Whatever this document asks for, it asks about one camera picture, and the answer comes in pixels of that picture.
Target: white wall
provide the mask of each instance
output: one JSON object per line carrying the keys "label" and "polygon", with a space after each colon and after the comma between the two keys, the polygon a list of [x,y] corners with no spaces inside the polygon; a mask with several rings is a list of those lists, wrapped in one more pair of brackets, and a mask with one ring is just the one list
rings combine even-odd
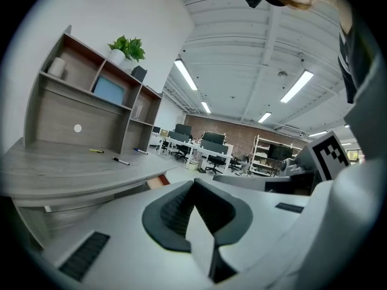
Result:
{"label": "white wall", "polygon": [[25,108],[41,63],[68,25],[103,55],[121,35],[142,38],[145,85],[161,92],[194,25],[181,0],[40,0],[19,28],[4,59],[2,152],[23,136]]}
{"label": "white wall", "polygon": [[[155,120],[155,127],[172,131],[177,123],[183,124],[185,119],[185,112],[164,95]],[[156,145],[158,141],[158,138],[152,136],[149,145]]]}

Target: monitor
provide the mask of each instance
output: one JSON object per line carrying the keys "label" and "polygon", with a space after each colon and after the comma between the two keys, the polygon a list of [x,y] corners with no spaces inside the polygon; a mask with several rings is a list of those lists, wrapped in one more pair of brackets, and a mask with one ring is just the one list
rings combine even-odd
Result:
{"label": "monitor", "polygon": [[206,141],[210,141],[213,143],[217,143],[220,145],[223,145],[224,142],[224,134],[218,134],[218,133],[213,133],[213,132],[206,132],[204,134],[203,139]]}
{"label": "monitor", "polygon": [[187,126],[185,124],[177,124],[175,128],[176,133],[185,134],[185,135],[191,135],[191,126]]}
{"label": "monitor", "polygon": [[271,144],[268,150],[267,158],[283,161],[287,158],[291,158],[292,154],[293,148]]}

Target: marker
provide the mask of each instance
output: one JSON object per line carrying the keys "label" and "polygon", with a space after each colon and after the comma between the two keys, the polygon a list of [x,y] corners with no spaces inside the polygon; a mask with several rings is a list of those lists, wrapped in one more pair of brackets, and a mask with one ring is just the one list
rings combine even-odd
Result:
{"label": "marker", "polygon": [[138,148],[135,148],[134,150],[135,150],[136,152],[143,153],[144,155],[147,155],[147,154],[148,154],[147,152],[144,152],[143,150],[138,149]]}
{"label": "marker", "polygon": [[119,162],[119,163],[122,163],[122,164],[124,164],[124,165],[126,165],[126,166],[130,166],[130,163],[125,162],[125,161],[122,161],[122,160],[119,160],[118,158],[113,158],[113,160],[114,160],[114,161],[117,161],[117,162]]}
{"label": "marker", "polygon": [[89,149],[91,152],[103,153],[103,150]]}

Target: ceiling light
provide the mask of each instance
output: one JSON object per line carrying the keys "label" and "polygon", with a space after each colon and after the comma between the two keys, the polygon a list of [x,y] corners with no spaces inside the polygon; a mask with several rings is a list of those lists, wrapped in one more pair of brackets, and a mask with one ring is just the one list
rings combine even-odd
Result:
{"label": "ceiling light", "polygon": [[319,132],[319,133],[316,133],[316,134],[311,134],[309,135],[310,137],[318,137],[319,135],[323,135],[323,134],[326,134],[328,133],[328,131],[323,131],[323,132]]}
{"label": "ceiling light", "polygon": [[281,99],[281,102],[288,103],[290,99],[293,98],[297,94],[297,92],[299,92],[302,87],[304,87],[310,81],[313,76],[313,73],[305,70],[302,73],[301,77],[298,79],[298,81],[291,88],[291,90],[289,90],[288,93],[285,94],[285,97]]}
{"label": "ceiling light", "polygon": [[265,115],[262,116],[262,118],[258,121],[258,123],[263,123],[272,113],[266,112]]}
{"label": "ceiling light", "polygon": [[186,66],[184,65],[183,61],[181,59],[178,59],[175,61],[175,65],[180,70],[181,75],[184,76],[184,78],[186,79],[186,81],[187,81],[188,85],[191,87],[191,89],[198,90],[194,81],[192,80],[191,76],[189,75],[188,70],[187,70]]}
{"label": "ceiling light", "polygon": [[207,112],[208,114],[211,114],[211,111],[210,111],[210,109],[208,108],[207,103],[206,103],[206,102],[202,102],[201,104],[203,105],[203,107],[204,107],[204,109],[206,110],[206,112]]}

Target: pen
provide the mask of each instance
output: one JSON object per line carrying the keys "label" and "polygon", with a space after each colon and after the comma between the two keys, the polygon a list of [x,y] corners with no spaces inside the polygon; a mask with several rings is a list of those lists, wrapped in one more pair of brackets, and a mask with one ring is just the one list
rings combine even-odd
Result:
{"label": "pen", "polygon": [[136,152],[140,152],[140,153],[143,153],[144,155],[147,155],[148,153],[145,152],[144,150],[141,150],[141,149],[138,149],[138,148],[135,148],[134,149]]}
{"label": "pen", "polygon": [[117,161],[117,162],[119,162],[119,163],[122,163],[122,164],[124,164],[124,165],[126,165],[126,166],[130,166],[130,163],[125,162],[125,161],[122,161],[122,160],[119,160],[118,158],[113,158],[113,160],[114,160],[114,161]]}

